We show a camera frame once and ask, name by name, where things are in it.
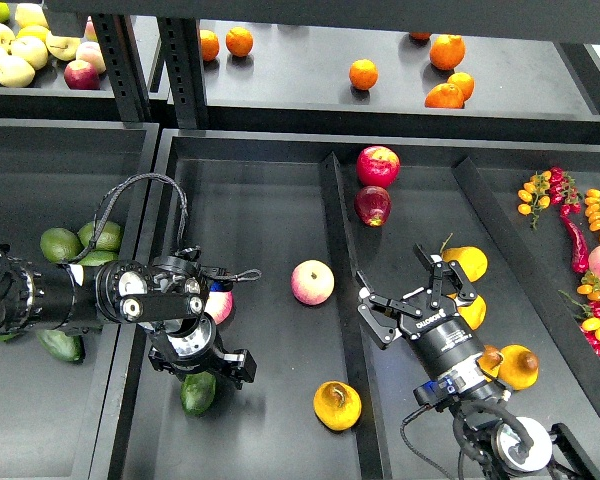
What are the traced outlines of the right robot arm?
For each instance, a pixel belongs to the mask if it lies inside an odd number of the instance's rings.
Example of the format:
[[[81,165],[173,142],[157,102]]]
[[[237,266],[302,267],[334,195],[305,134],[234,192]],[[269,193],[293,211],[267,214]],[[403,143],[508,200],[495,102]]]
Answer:
[[[600,470],[566,425],[545,428],[509,411],[514,386],[503,378],[502,365],[529,372],[536,358],[527,349],[503,354],[476,336],[462,311],[478,295],[461,264],[428,254],[420,245],[414,251],[429,281],[401,298],[376,293],[362,271],[355,274],[360,286],[357,311],[376,344],[385,349],[405,340],[429,377],[415,389],[418,408],[400,428],[431,410],[450,412],[459,447],[458,478],[464,476],[465,462],[473,461],[487,479],[541,471],[553,479],[600,479]]]

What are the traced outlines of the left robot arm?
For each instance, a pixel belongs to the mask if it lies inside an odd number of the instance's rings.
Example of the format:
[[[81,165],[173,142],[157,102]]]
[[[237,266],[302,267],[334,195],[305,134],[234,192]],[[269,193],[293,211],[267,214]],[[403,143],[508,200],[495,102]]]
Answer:
[[[213,285],[225,290],[260,278],[199,263],[199,248],[180,247],[150,264],[113,260],[84,266],[83,253],[36,266],[0,244],[0,335],[59,330],[81,335],[105,324],[138,324],[152,344],[150,362],[179,379],[209,371],[236,387],[253,382],[246,349],[228,352],[205,307]]]

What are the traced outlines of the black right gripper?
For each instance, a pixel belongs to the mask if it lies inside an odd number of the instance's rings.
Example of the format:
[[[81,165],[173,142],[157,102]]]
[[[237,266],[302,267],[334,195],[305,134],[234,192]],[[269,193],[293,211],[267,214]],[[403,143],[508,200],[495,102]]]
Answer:
[[[429,271],[430,293],[387,298],[377,294],[365,274],[357,270],[357,311],[363,327],[380,349],[404,335],[425,372],[437,379],[464,361],[475,362],[484,352],[484,344],[457,309],[471,305],[478,294],[457,261],[447,262],[440,254],[429,254],[420,244],[415,244],[413,250]],[[442,295],[445,281],[454,287],[454,299]]]

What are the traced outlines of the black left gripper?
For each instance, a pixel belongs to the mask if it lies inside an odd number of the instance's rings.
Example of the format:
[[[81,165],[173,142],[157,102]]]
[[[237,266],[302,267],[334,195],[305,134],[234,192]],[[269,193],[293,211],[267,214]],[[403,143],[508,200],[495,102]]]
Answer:
[[[253,383],[257,364],[246,349],[226,352],[216,324],[202,319],[187,335],[168,335],[164,329],[148,331],[152,348],[149,360],[156,371],[172,375],[189,375],[209,371],[221,374],[240,390]]]

